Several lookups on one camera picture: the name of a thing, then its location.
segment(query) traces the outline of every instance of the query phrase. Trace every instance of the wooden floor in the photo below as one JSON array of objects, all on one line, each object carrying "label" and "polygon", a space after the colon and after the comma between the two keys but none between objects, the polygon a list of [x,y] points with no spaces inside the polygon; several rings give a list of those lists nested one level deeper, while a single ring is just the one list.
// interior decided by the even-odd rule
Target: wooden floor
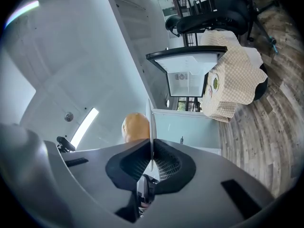
[{"label": "wooden floor", "polygon": [[[254,0],[264,6],[271,0]],[[292,19],[282,8],[259,15],[277,40],[278,54],[253,31],[243,46],[255,47],[268,70],[265,95],[239,105],[230,123],[219,123],[222,155],[264,184],[277,197],[296,181],[304,152],[304,47]]]}]

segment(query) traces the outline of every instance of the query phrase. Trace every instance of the checkered tablecloth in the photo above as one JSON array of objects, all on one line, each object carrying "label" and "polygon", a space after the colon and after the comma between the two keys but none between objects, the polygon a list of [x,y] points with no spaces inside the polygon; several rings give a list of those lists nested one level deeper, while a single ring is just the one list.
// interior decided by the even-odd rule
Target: checkered tablecloth
[{"label": "checkered tablecloth", "polygon": [[205,96],[206,89],[200,101],[202,112],[206,116],[228,123],[237,104],[251,103],[256,86],[266,80],[267,75],[259,69],[263,61],[256,49],[245,50],[230,31],[205,31],[200,45],[227,47],[227,52],[208,75],[207,88],[212,84],[213,74],[218,75],[218,91],[212,92],[212,97],[208,100]]}]

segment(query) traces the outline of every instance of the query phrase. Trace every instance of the plate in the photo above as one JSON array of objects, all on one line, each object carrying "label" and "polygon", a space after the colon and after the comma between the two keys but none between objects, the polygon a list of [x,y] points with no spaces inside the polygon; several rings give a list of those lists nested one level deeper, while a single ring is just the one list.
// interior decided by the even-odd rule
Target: plate
[{"label": "plate", "polygon": [[[215,80],[218,82],[218,87],[217,87],[217,88],[214,87],[214,83],[215,83],[214,81],[215,81]],[[218,89],[219,89],[219,76],[218,76],[217,74],[214,74],[214,75],[212,76],[211,86],[212,86],[212,91],[213,91],[214,93],[218,91]]]},{"label": "plate", "polygon": [[212,88],[211,86],[208,86],[208,88],[206,89],[206,100],[207,102],[211,99],[212,97]]}]

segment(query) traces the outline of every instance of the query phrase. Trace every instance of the plate of food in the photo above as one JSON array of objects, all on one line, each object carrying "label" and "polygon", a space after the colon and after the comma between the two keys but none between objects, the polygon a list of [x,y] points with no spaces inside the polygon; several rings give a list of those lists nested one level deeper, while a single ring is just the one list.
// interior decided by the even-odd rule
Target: plate of food
[{"label": "plate of food", "polygon": [[207,102],[211,99],[212,97],[212,88],[211,86],[208,86],[206,89],[206,100]]},{"label": "plate of food", "polygon": [[212,76],[212,80],[211,80],[211,85],[212,85],[212,91],[215,93],[218,91],[219,89],[219,76],[217,74],[214,74]]}]

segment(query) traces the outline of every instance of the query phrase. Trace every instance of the ceiling light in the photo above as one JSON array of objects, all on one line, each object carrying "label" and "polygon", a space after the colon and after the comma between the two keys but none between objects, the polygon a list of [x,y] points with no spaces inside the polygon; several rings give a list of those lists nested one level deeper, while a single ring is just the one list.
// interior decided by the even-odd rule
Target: ceiling light
[{"label": "ceiling light", "polygon": [[27,11],[34,9],[39,6],[39,1],[33,1],[26,6],[18,9],[17,11],[13,12],[12,15],[9,17],[8,21],[5,24],[5,28],[11,23],[15,18],[19,17],[20,15],[26,13]]},{"label": "ceiling light", "polygon": [[80,124],[79,128],[77,129],[75,135],[72,138],[71,144],[74,145],[75,148],[79,145],[81,139],[85,135],[87,129],[91,125],[92,121],[95,119],[99,112],[93,108],[89,114],[86,116],[84,121]]}]

